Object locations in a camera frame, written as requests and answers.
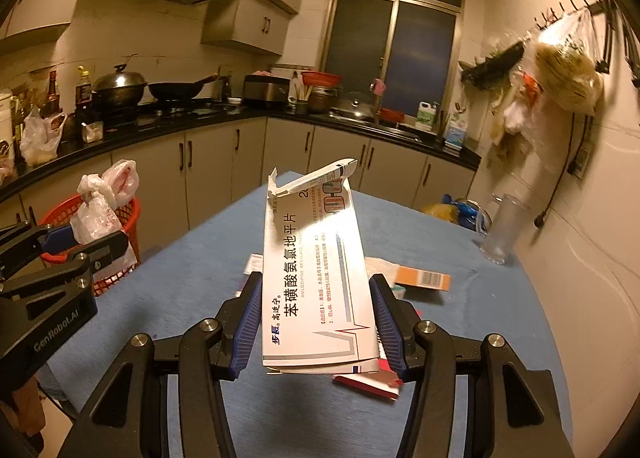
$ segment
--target barcode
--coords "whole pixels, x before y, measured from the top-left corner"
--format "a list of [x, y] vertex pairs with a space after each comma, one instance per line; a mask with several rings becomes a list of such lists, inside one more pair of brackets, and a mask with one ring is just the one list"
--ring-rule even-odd
[[420, 283], [418, 285], [428, 286], [429, 288], [442, 288], [443, 279], [444, 279], [444, 274], [423, 270], [421, 272]]

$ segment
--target blue gripper pad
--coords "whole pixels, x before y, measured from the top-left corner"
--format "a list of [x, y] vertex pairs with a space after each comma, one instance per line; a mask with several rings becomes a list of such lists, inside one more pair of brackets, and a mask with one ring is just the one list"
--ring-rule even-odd
[[77, 244], [71, 225], [63, 225], [57, 229], [51, 229], [40, 246], [43, 252], [59, 254], [64, 250], [75, 247]]
[[[386, 287], [385, 291], [388, 291], [388, 295], [380, 290], [382, 286]], [[382, 347], [385, 349], [386, 360], [389, 363], [389, 367], [396, 372], [398, 377], [404, 379], [407, 365], [404, 362], [402, 336], [387, 303], [387, 301], [396, 301], [397, 299], [381, 274], [375, 274], [369, 279], [369, 288], [371, 290], [373, 314], [376, 318], [376, 328], [378, 328]]]
[[254, 290], [251, 292], [251, 297], [244, 309], [238, 330], [236, 330], [233, 342], [233, 356], [229, 365], [229, 370], [236, 378], [239, 377], [240, 372], [246, 368], [249, 362], [251, 349], [254, 347], [255, 335], [258, 332], [260, 318], [262, 317], [262, 274], [259, 272], [253, 274], [259, 274], [260, 277], [257, 278]]

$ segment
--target window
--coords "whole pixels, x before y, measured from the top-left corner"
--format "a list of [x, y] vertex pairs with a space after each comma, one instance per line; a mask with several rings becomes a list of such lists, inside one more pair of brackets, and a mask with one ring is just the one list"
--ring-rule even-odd
[[334, 0], [323, 69], [342, 76], [340, 99], [416, 115], [418, 104], [446, 104], [456, 21], [462, 0]]

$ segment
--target red bowl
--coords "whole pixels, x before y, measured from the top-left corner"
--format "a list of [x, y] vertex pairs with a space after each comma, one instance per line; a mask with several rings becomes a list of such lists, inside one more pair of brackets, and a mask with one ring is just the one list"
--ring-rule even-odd
[[325, 86], [333, 88], [340, 84], [342, 77], [331, 73], [322, 72], [302, 72], [302, 82], [305, 86]]

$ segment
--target floor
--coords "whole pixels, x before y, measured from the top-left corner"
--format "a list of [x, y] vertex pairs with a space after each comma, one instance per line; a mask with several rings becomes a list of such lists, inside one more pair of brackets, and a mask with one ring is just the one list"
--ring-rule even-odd
[[42, 430], [44, 450], [40, 454], [40, 458], [56, 458], [69, 429], [71, 429], [71, 421], [48, 398], [42, 401], [42, 407], [47, 425]]

